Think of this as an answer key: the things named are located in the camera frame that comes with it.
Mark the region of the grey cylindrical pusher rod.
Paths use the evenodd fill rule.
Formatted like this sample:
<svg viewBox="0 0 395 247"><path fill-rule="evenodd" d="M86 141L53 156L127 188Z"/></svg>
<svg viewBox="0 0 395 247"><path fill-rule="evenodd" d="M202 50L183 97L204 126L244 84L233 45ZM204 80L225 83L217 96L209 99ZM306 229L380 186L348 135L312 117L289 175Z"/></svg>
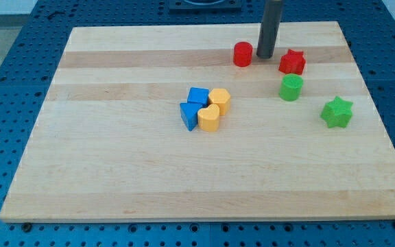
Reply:
<svg viewBox="0 0 395 247"><path fill-rule="evenodd" d="M266 0L259 32L256 55L270 59L274 54L276 38L283 15L283 0Z"/></svg>

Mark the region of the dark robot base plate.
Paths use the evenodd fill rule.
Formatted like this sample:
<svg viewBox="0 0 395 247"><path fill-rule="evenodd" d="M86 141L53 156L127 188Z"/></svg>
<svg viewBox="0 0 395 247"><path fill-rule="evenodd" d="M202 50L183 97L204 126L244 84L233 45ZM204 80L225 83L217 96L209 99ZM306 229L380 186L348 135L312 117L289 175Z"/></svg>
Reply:
<svg viewBox="0 0 395 247"><path fill-rule="evenodd" d="M242 0L167 0L170 12L240 10Z"/></svg>

